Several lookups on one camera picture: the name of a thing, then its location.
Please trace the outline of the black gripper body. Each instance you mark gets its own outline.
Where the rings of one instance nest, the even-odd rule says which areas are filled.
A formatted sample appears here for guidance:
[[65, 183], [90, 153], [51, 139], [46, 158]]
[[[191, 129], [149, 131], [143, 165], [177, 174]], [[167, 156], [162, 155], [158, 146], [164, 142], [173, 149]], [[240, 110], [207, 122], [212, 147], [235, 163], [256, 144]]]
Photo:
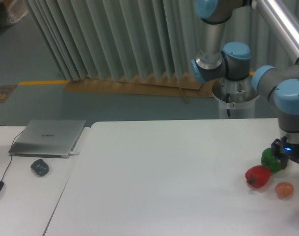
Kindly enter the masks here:
[[273, 141], [271, 152], [272, 156], [280, 163], [282, 170], [287, 167], [289, 160], [299, 164], [299, 144], [291, 143], [286, 136]]

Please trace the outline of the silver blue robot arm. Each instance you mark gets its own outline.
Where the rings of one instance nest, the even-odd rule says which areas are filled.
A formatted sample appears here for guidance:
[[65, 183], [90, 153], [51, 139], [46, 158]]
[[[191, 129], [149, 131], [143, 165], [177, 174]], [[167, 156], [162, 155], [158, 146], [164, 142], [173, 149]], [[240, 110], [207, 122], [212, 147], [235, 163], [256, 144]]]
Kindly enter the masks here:
[[[196, 0], [203, 22], [202, 44], [191, 65], [198, 82], [219, 79], [223, 96], [235, 97], [228, 86], [242, 86], [244, 98], [264, 99], [278, 118], [277, 144], [284, 161], [299, 164], [299, 18], [287, 0]], [[249, 10], [255, 21], [247, 42], [224, 42], [227, 23]]]

